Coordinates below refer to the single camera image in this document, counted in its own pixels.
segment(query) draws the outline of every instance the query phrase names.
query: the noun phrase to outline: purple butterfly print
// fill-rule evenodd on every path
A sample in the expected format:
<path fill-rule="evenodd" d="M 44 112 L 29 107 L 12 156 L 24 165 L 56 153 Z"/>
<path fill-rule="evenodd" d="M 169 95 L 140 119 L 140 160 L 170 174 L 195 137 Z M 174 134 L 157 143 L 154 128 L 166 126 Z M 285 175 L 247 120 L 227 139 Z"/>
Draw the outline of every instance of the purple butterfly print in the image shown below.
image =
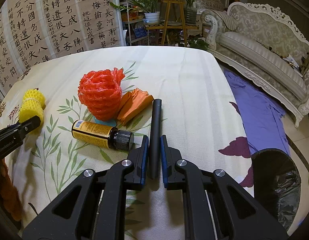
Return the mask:
<path fill-rule="evenodd" d="M 241 187 L 252 187 L 253 186 L 253 167 L 248 169 L 248 174 L 244 180 L 240 183 Z"/>
<path fill-rule="evenodd" d="M 242 156 L 243 158 L 250 158 L 250 151 L 248 140 L 246 137 L 237 137 L 234 141 L 229 143 L 224 149 L 219 150 L 220 153 L 227 156 Z"/>
<path fill-rule="evenodd" d="M 229 103 L 230 103 L 230 104 L 232 104 L 232 106 L 236 109 L 237 113 L 241 116 L 241 114 L 240 114 L 240 111 L 239 111 L 239 108 L 238 108 L 237 104 L 236 104 L 236 103 L 234 103 L 234 102 L 229 102 Z"/>

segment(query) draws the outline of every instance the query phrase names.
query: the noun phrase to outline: white ornate sofa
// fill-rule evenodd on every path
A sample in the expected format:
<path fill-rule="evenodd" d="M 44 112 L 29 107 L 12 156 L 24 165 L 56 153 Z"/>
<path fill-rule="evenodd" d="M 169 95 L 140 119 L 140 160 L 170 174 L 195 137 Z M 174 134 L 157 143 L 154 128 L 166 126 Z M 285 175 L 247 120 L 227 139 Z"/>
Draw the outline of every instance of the white ornate sofa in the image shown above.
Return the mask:
<path fill-rule="evenodd" d="M 290 54 L 301 66 L 309 42 L 290 17 L 268 4 L 235 2 L 228 15 L 205 10 L 201 21 L 211 26 L 208 51 L 284 104 L 298 127 L 309 113 L 309 70 L 301 77 L 280 56 Z"/>

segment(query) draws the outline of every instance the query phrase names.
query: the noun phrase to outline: floral tablecloth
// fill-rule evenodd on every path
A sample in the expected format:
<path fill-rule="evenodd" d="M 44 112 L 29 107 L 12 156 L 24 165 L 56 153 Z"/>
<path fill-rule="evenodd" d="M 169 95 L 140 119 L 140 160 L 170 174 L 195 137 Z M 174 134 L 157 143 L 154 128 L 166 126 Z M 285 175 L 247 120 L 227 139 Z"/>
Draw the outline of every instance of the floral tablecloth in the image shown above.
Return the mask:
<path fill-rule="evenodd" d="M 93 121 L 78 100 L 81 77 L 91 70 L 124 68 L 123 93 L 147 90 L 163 102 L 162 134 L 168 144 L 199 168 L 224 169 L 253 194 L 251 159 L 240 113 L 214 57 L 197 49 L 177 47 L 117 47 L 73 54 L 40 63 L 16 82 L 0 106 L 0 129 L 18 120 L 26 90 L 46 97 L 44 126 L 6 157 L 9 175 L 24 209 L 23 226 L 41 212 L 87 168 L 101 171 L 125 159 L 127 152 L 103 149 L 74 139 L 73 121 Z M 129 125 L 138 147 L 150 135 L 151 106 Z M 126 239 L 184 239 L 180 191 L 167 192 L 162 176 L 147 179 L 141 192 L 129 191 Z"/>

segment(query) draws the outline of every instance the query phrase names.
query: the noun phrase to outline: black trash bin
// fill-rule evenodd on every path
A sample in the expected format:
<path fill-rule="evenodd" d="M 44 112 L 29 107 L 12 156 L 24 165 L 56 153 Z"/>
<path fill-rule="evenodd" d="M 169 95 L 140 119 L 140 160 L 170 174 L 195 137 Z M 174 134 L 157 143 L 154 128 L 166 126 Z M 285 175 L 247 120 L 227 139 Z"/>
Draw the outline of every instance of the black trash bin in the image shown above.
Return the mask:
<path fill-rule="evenodd" d="M 295 163 L 279 149 L 264 149 L 251 158 L 255 199 L 288 230 L 300 202 L 301 178 Z"/>

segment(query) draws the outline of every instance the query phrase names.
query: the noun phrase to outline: orange foam net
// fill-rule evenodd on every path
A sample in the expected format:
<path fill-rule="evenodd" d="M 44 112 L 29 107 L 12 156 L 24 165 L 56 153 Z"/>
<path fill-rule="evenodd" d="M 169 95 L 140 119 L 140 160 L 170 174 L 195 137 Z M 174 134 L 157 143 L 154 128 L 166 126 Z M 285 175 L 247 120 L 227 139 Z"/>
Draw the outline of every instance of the orange foam net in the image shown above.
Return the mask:
<path fill-rule="evenodd" d="M 78 86 L 78 97 L 90 113 L 98 120 L 108 121 L 118 112 L 122 90 L 121 80 L 125 77 L 123 68 L 90 71 Z"/>

